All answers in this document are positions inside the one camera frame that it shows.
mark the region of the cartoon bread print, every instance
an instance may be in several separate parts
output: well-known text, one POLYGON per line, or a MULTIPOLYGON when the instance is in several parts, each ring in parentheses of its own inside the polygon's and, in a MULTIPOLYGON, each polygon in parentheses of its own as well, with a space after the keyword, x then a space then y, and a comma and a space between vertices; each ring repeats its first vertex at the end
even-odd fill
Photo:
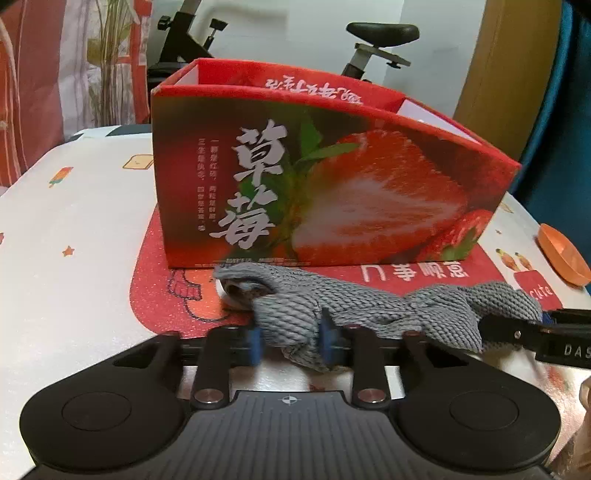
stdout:
POLYGON ((531 263, 527 258, 525 258, 520 253, 515 252, 515 256, 519 259, 519 263, 524 266, 526 270, 533 270, 534 267, 531 266, 531 263))
POLYGON ((497 248, 495 252, 499 255, 501 261, 505 264, 506 267, 509 267, 511 270, 515 272, 521 271, 513 257, 510 256, 508 253, 503 252, 503 250, 501 250, 500 248, 497 248))

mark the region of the gray knitted glove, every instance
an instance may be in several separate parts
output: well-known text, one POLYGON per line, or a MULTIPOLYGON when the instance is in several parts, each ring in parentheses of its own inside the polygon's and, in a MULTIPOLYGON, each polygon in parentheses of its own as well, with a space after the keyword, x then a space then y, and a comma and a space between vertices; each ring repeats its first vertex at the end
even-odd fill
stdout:
POLYGON ((326 370, 316 351, 320 311, 335 324, 356 323, 382 338, 400 338, 406 330, 454 348, 482 351, 478 322, 493 313, 541 321, 540 304, 502 282, 474 287, 433 285, 404 297, 298 268, 240 263, 217 267, 228 296, 254 311, 267 344, 279 346, 291 361, 326 370))

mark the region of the red cardboard box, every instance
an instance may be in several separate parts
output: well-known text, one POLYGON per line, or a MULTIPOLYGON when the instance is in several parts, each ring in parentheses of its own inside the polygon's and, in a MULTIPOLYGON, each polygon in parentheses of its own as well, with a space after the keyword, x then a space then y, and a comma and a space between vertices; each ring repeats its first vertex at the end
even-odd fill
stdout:
POLYGON ((171 267, 459 260, 518 163, 404 94, 198 59, 152 92, 171 267))

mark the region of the bike seat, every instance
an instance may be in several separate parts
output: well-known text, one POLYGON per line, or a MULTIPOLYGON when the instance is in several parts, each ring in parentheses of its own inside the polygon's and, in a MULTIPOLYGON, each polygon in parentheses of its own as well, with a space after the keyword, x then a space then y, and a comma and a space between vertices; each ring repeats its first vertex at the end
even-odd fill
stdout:
POLYGON ((375 47, 396 47, 419 37, 416 25, 354 22, 347 25, 347 32, 375 47))

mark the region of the exercise bike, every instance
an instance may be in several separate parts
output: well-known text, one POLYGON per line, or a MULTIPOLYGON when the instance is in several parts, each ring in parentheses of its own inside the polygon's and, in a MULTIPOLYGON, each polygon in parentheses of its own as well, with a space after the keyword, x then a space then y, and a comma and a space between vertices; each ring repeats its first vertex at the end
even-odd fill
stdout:
MULTIPOLYGON (((209 53, 214 35, 224 30, 228 24, 216 18, 212 19, 210 35, 203 45, 189 35, 189 29, 195 18, 195 13, 201 0, 184 0, 181 8, 171 19, 163 16, 158 21, 159 30, 168 30, 158 63, 148 68, 148 90, 183 68, 187 63, 198 58, 212 58, 209 53)), ((347 32, 368 42, 355 44, 355 53, 345 66, 342 75, 361 80, 365 74, 365 67, 372 55, 388 60, 388 66, 399 69, 408 67, 410 62, 383 48, 398 47, 417 40, 420 36, 416 25, 383 24, 368 22, 353 22, 347 25, 347 32)))

